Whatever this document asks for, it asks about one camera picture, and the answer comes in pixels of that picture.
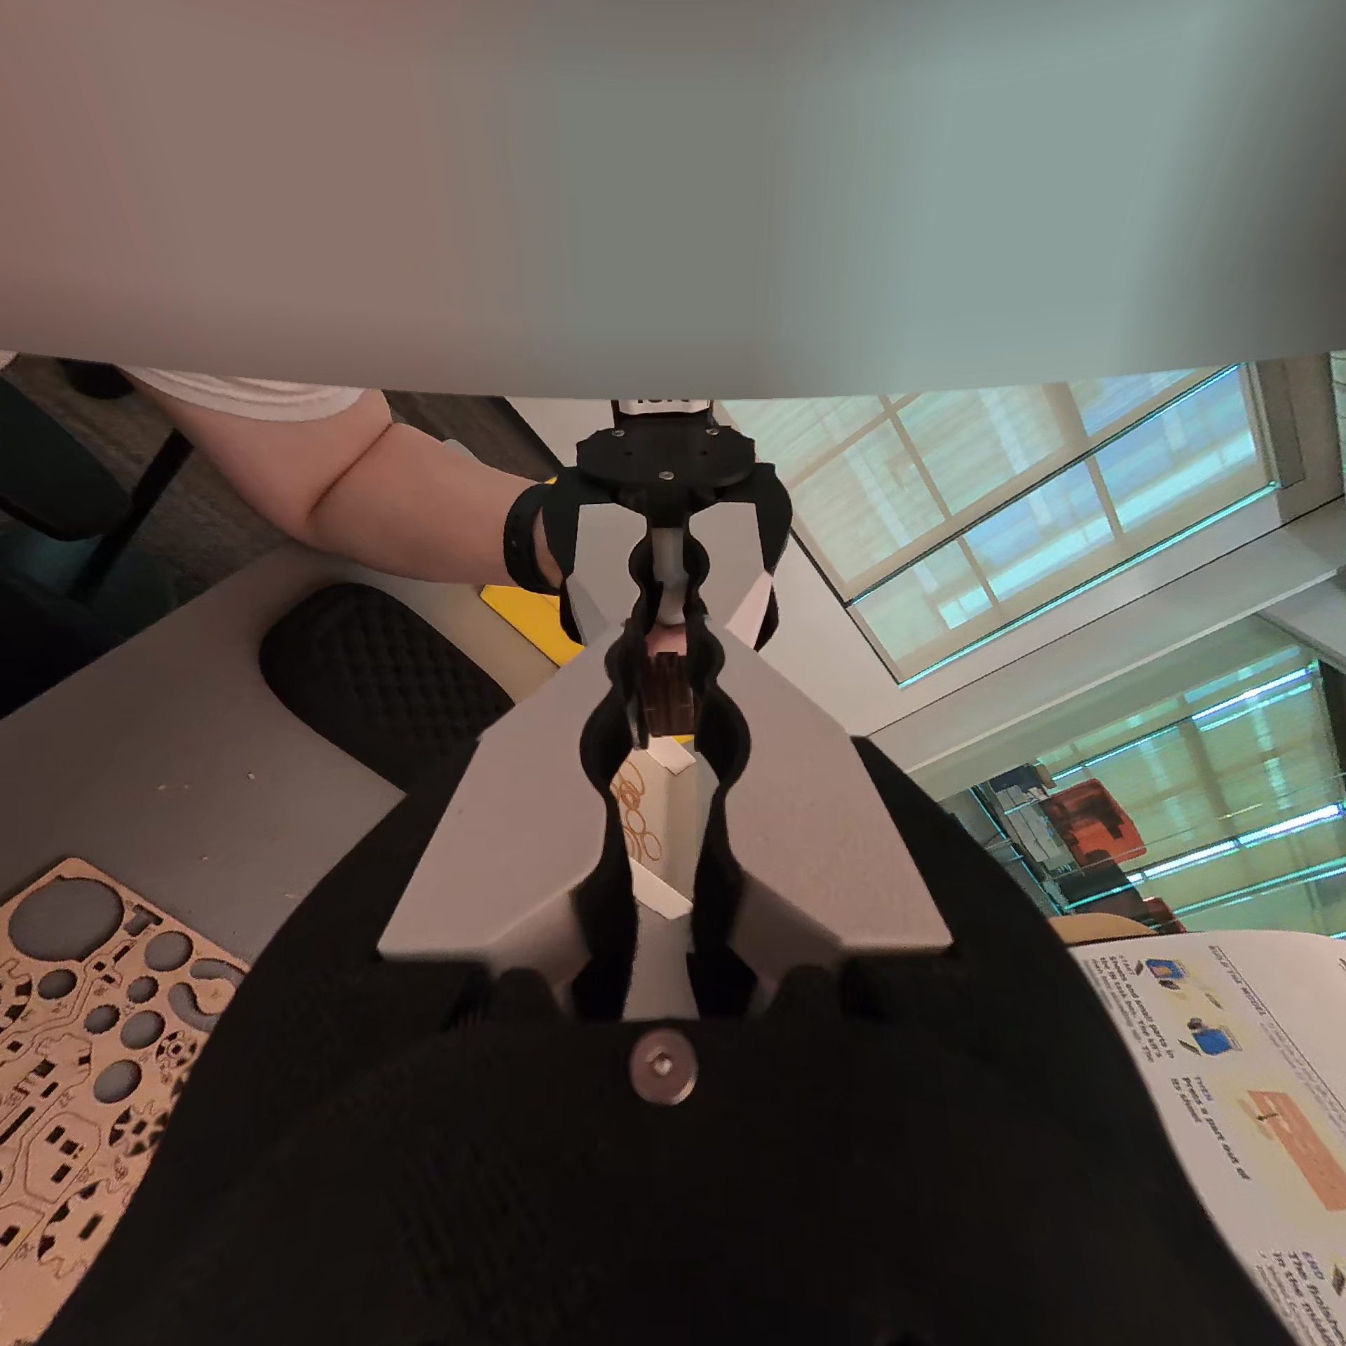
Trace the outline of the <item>black wrist rest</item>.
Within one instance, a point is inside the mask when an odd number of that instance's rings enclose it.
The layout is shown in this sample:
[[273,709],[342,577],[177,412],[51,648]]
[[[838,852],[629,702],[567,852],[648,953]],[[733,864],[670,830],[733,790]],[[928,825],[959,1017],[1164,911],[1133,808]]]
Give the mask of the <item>black wrist rest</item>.
[[402,794],[514,710],[434,625],[359,579],[292,606],[259,635],[258,666],[302,728]]

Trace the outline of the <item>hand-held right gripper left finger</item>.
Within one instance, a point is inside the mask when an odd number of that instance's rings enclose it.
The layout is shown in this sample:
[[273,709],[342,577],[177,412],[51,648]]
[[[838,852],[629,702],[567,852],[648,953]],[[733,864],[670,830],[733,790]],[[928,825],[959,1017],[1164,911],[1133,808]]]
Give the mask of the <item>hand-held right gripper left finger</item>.
[[603,630],[495,723],[379,934],[385,964],[538,973],[576,1017],[618,1021],[632,882],[610,794],[629,761],[626,630]]

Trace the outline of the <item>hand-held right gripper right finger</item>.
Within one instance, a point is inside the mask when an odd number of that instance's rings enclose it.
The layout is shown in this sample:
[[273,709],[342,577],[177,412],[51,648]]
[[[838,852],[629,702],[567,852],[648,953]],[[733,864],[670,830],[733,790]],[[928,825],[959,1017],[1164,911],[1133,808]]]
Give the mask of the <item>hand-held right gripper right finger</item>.
[[792,968],[955,946],[857,740],[716,622],[689,625],[711,769],[691,872],[695,1017],[750,1017]]

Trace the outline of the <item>orange crate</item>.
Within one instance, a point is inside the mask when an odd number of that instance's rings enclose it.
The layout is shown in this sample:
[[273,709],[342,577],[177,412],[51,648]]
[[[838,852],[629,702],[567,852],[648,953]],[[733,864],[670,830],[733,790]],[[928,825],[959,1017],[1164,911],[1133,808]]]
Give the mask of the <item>orange crate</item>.
[[1080,778],[1051,800],[1043,800],[1051,831],[1066,841],[1075,869],[1125,869],[1145,855],[1136,825],[1101,778]]

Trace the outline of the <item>yellow box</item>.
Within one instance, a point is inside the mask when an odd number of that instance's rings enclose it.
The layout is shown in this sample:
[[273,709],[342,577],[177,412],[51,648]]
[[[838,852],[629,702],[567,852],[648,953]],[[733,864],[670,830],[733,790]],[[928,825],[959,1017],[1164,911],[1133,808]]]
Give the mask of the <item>yellow box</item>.
[[560,602],[520,591],[520,588],[481,588],[481,602],[520,630],[550,666],[567,666],[580,643],[560,630]]

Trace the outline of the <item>laminated instruction board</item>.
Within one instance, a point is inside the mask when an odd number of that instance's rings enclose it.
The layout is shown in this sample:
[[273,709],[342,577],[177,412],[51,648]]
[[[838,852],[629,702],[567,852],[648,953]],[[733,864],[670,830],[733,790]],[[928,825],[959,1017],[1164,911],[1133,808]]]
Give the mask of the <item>laminated instruction board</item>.
[[1346,1339],[1346,964],[1331,934],[1068,948],[1216,1231],[1294,1339]]

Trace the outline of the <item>large glass window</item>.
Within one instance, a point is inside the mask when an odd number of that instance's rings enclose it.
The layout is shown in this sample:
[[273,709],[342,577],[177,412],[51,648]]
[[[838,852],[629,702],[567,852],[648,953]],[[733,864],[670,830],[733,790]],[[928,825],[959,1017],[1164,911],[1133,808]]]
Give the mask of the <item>large glass window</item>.
[[1224,521],[1282,481],[1248,364],[722,401],[896,681]]
[[[1340,659],[1248,613],[917,769],[1044,917],[1346,934]],[[1075,869],[1043,800],[1101,778],[1145,855]]]

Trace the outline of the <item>person's left forearm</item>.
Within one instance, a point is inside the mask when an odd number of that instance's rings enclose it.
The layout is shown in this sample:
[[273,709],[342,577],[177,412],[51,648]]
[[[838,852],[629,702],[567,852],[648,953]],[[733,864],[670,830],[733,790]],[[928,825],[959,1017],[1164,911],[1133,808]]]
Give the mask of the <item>person's left forearm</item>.
[[384,393],[319,420],[258,420],[142,393],[287,539],[408,579],[514,579],[503,521],[526,481],[393,420]]

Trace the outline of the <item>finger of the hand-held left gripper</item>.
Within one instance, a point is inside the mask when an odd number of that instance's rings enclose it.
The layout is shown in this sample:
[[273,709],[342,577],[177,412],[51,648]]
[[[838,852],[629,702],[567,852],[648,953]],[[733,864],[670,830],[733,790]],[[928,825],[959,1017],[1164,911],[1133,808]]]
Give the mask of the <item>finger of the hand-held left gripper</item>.
[[776,577],[764,568],[753,505],[711,505],[689,516],[689,539],[708,551],[708,577],[695,579],[700,622],[683,625],[683,648],[691,654],[700,630],[759,648]]
[[642,594],[629,577],[632,545],[648,539],[648,521],[618,505],[580,505],[576,514],[576,568],[567,577],[567,606],[580,643],[618,630]]

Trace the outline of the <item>white shirt sleeve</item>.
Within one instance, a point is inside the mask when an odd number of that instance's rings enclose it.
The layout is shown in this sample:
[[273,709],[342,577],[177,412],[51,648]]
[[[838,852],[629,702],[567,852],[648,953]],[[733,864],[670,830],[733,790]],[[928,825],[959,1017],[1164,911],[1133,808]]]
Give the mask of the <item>white shirt sleeve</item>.
[[347,412],[361,389],[334,383],[273,383],[273,377],[211,377],[211,374],[171,374],[171,366],[117,366],[119,377],[172,397],[196,412],[305,427]]

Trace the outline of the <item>pile of tan rubber bands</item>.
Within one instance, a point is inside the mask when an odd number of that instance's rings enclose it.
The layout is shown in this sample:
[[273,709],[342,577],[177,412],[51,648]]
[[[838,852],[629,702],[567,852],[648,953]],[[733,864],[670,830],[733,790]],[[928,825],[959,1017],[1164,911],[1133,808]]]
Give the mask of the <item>pile of tan rubber bands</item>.
[[615,769],[610,794],[618,804],[618,831],[626,831],[629,864],[660,869],[665,864],[665,836],[642,819],[648,786],[642,786],[632,761],[626,761]]

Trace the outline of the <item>white cardboard box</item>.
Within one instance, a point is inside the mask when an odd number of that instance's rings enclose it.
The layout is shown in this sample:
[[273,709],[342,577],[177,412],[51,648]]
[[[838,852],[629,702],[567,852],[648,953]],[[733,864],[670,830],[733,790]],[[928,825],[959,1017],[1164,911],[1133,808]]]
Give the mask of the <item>white cardboard box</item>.
[[629,864],[632,901],[660,921],[691,917],[691,872],[695,872],[695,754],[678,737],[654,737],[626,761],[641,764],[648,800],[642,819],[665,836],[665,864]]

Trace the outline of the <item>laser-cut wooden parts sheet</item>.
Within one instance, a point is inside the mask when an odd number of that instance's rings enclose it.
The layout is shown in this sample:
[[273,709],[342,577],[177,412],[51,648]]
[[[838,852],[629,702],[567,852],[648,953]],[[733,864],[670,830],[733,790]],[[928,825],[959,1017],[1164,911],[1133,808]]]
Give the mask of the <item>laser-cut wooden parts sheet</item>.
[[239,964],[94,864],[0,917],[0,1339],[40,1339],[125,1215]]

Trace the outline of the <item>small wooden model part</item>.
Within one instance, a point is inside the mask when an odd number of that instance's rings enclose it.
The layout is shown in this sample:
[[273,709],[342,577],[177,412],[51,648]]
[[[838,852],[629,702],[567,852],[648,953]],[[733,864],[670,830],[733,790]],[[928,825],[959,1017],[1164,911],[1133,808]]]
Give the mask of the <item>small wooden model part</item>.
[[641,723],[642,723],[648,740],[654,737],[678,737],[678,740],[695,737],[700,702],[695,702],[695,686],[689,675],[689,654],[675,654],[675,648],[642,654],[632,697],[641,697]]

